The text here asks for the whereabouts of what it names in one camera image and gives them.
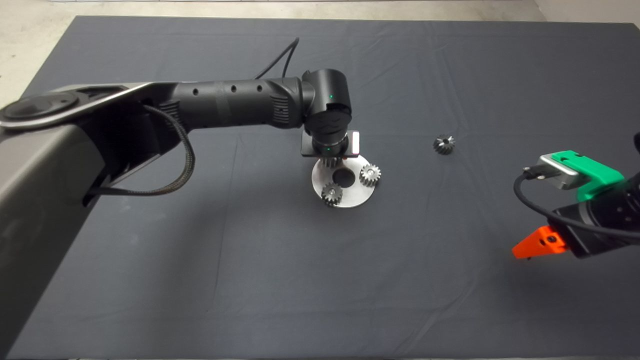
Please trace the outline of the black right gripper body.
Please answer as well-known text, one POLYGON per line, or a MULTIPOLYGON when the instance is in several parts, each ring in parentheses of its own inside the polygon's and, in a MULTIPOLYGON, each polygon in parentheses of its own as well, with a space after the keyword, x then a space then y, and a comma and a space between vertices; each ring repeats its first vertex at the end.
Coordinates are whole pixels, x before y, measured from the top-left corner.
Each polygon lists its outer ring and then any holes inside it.
MULTIPOLYGON (((598 221, 590 214, 586 205, 567 205, 554 209, 553 214, 578 221, 579 223, 598 226, 598 221)), ((549 225, 562 237, 563 242, 578 259, 585 259, 613 250, 613 242, 606 235, 596 234, 577 227, 570 227, 554 219, 549 225)))

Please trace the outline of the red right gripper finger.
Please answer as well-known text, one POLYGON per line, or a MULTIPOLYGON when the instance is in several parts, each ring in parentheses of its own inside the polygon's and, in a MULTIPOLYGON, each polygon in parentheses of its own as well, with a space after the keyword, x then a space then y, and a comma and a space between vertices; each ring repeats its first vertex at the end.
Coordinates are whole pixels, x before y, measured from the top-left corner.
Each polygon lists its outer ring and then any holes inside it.
POLYGON ((516 259, 530 259, 537 256, 560 255, 569 250, 569 246, 560 233, 551 226, 542 226, 522 239, 512 248, 516 259))

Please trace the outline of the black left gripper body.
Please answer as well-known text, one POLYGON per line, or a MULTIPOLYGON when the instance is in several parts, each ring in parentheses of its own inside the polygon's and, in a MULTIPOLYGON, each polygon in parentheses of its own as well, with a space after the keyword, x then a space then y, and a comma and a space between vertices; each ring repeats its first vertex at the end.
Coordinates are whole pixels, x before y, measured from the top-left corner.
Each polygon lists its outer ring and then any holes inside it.
POLYGON ((314 158, 358 158, 361 155, 361 133, 347 131, 340 141, 326 144, 303 132, 301 134, 301 155, 314 158))

